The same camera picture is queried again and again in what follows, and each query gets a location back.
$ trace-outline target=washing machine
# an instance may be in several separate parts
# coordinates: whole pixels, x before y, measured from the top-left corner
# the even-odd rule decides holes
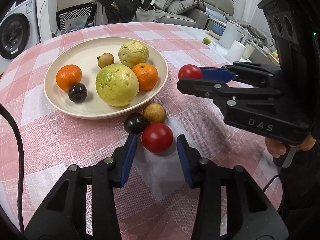
[[[0,74],[39,40],[36,0],[16,0],[0,23]]]

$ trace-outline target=tablecloth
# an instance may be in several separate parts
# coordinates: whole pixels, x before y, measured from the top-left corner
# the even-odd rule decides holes
[[[25,226],[68,166],[95,165],[122,146],[127,137],[123,128],[126,116],[97,121],[76,119],[56,110],[44,95],[44,75],[58,55],[80,42],[106,36],[144,41],[165,57],[169,77],[152,102],[166,109],[166,124],[175,138],[184,134],[191,147],[199,149],[202,156],[217,165],[244,166],[261,188],[278,173],[263,137],[225,125],[212,100],[182,95],[176,88],[180,67],[185,64],[219,67],[226,63],[222,57],[171,25],[96,26],[55,37],[24,51],[12,61],[0,80],[0,102],[17,122],[25,150]],[[228,85],[242,86],[237,82]],[[16,226],[17,178],[16,140],[2,118],[0,204]],[[123,189],[115,189],[114,195],[123,239],[190,238],[199,191],[185,184],[176,150],[165,156],[154,155],[139,143],[129,180]],[[266,195],[275,207],[279,206],[282,190],[278,180]],[[90,190],[87,200],[87,232],[92,233]],[[223,210],[222,230],[226,221],[226,210]]]

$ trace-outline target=cherry tomato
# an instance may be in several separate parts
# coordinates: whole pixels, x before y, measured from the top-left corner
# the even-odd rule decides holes
[[[160,154],[172,145],[173,133],[165,124],[153,123],[143,131],[141,141],[147,150]]]
[[[178,74],[178,78],[199,78],[202,79],[202,71],[195,65],[184,65]]]

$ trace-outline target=small green lime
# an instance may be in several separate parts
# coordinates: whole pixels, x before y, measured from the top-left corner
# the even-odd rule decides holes
[[[211,43],[211,39],[209,37],[205,37],[203,39],[203,43],[206,44],[206,45],[209,45]]]

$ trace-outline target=white cup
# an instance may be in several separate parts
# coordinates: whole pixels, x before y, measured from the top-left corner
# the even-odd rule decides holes
[[[246,46],[241,44],[239,41],[234,41],[226,55],[226,59],[230,62],[239,61],[245,50]]]
[[[244,54],[243,54],[242,57],[243,57],[244,59],[248,59],[248,58],[252,55],[252,53],[254,52],[255,47],[252,46],[249,42],[247,42],[247,44],[245,45],[245,47],[246,47],[246,50],[245,50],[245,52],[244,52]]]

